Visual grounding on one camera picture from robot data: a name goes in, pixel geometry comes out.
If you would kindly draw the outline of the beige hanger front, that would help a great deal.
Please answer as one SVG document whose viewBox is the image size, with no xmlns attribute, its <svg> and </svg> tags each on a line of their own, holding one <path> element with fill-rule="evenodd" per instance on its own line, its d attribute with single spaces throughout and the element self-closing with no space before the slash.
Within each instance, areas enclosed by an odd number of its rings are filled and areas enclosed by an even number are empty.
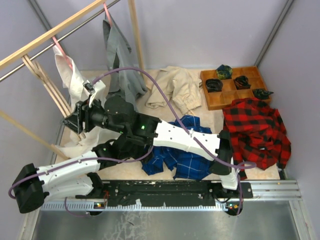
<svg viewBox="0 0 320 240">
<path fill-rule="evenodd" d="M 60 90 L 50 79 L 47 72 L 43 69 L 42 65 L 36 60 L 32 61 L 27 54 L 21 59 L 29 71 L 42 82 L 45 89 L 59 108 L 62 116 L 64 118 L 68 117 L 71 114 L 71 107 L 67 103 Z"/>
</svg>

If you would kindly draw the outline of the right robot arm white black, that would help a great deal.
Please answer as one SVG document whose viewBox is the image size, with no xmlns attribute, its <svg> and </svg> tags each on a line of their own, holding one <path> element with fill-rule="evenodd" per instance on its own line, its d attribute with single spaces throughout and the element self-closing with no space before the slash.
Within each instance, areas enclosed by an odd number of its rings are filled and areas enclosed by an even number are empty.
<svg viewBox="0 0 320 240">
<path fill-rule="evenodd" d="M 136 146 L 169 147 L 199 155 L 211 161 L 210 171 L 218 175 L 224 194 L 235 198 L 241 192 L 233 158 L 230 135 L 185 130 L 157 117 L 138 113 L 134 106 L 119 96 L 109 98 L 104 105 L 98 100 L 78 101 L 63 124 L 73 132 L 88 133 L 95 127 L 117 133 Z"/>
</svg>

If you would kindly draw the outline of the blue plaid shirt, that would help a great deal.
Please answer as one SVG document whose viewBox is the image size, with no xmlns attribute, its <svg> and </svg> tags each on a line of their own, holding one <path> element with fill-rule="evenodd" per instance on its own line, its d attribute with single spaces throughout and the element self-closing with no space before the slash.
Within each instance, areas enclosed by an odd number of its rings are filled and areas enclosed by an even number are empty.
<svg viewBox="0 0 320 240">
<path fill-rule="evenodd" d="M 202 180 L 211 174 L 211 162 L 200 155 L 163 146 L 154 147 L 152 154 L 153 157 L 142 164 L 142 169 L 149 176 L 162 173 L 163 165 L 175 170 L 174 179 Z"/>
</svg>

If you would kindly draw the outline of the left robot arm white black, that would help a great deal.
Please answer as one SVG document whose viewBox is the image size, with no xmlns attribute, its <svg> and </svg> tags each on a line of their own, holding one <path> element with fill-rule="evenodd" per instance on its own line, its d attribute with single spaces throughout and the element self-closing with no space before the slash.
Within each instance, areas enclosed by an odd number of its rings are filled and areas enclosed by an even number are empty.
<svg viewBox="0 0 320 240">
<path fill-rule="evenodd" d="M 30 213 L 49 201 L 68 197 L 97 199 L 104 192 L 98 171 L 120 163 L 147 159 L 152 150 L 149 145 L 136 145 L 119 137 L 60 163 L 41 167 L 30 163 L 21 169 L 8 195 L 16 200 L 22 214 Z"/>
</svg>

